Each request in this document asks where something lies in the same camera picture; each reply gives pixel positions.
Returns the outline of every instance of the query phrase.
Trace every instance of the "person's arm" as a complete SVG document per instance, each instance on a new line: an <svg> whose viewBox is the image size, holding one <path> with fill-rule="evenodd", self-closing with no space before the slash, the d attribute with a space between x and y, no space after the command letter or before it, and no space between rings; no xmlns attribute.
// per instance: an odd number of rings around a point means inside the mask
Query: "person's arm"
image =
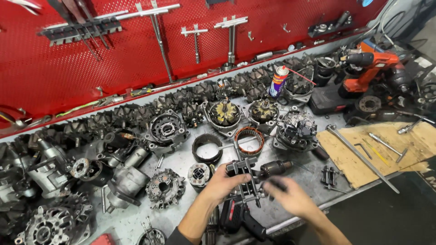
<svg viewBox="0 0 436 245"><path fill-rule="evenodd" d="M314 228L323 245L351 245L351 242L344 234L327 218L294 180L284 177L272 178L286 186L286 192L281 191L268 181L263 185L264 190L273 196L288 212L306 220Z"/></svg>
<svg viewBox="0 0 436 245"><path fill-rule="evenodd" d="M234 187L247 183L250 179L250 174L228 177L226 174L226 164L220 165L176 228L178 232L193 245L200 244L201 237L215 207L228 196Z"/></svg>

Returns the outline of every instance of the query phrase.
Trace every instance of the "hand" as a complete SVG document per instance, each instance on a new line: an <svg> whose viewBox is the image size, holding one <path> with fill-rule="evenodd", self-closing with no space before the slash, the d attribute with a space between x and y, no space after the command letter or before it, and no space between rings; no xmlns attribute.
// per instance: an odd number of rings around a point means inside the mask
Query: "hand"
<svg viewBox="0 0 436 245"><path fill-rule="evenodd" d="M221 164L218 167L207 186L200 193L206 200L215 202L216 205L220 204L233 188L251 180L250 174L238 174L233 177L227 176L226 165Z"/></svg>
<svg viewBox="0 0 436 245"><path fill-rule="evenodd" d="M314 215L320 212L320 209L312 199L293 179L279 176L271 178L286 186L287 192L281 191L268 181L264 183L263 188L273 196L286 211L306 220L310 220Z"/></svg>

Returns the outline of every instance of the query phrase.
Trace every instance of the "can label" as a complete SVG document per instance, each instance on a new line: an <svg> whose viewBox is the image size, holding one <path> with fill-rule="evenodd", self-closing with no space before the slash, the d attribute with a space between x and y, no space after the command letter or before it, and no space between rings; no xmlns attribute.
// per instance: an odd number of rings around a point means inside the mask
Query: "can label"
<svg viewBox="0 0 436 245"><path fill-rule="evenodd" d="M273 99L277 99L280 96L280 92L282 91L283 85L285 84L285 79L288 75L280 76L274 73L274 77L271 81L271 87L269 88L269 96Z"/></svg>

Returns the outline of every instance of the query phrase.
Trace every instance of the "red straw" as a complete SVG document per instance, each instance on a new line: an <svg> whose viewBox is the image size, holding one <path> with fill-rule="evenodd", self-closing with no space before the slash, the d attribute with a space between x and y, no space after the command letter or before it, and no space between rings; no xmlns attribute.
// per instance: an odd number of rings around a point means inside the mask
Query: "red straw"
<svg viewBox="0 0 436 245"><path fill-rule="evenodd" d="M291 69L287 68L286 66L283 66L283 69L284 69L284 68L286 68L286 69L288 69L288 70L292 71L293 73L295 73L295 74L299 75L300 77L302 77L302 78L304 78L304 79L308 80L309 82L313 83L314 85L316 85L316 83L314 83L313 81L311 81L311 80L307 79L307 78L306 78L305 76L301 75L300 73L298 73L298 72L296 72L296 71L293 71L293 70L291 70Z"/></svg>

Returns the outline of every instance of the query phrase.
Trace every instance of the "black sleeve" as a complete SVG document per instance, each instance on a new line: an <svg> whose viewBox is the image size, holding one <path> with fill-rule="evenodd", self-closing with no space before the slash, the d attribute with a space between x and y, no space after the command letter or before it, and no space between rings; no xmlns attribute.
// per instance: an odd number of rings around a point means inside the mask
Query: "black sleeve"
<svg viewBox="0 0 436 245"><path fill-rule="evenodd" d="M168 237L165 245L192 245L192 242L186 239L176 227L170 237Z"/></svg>

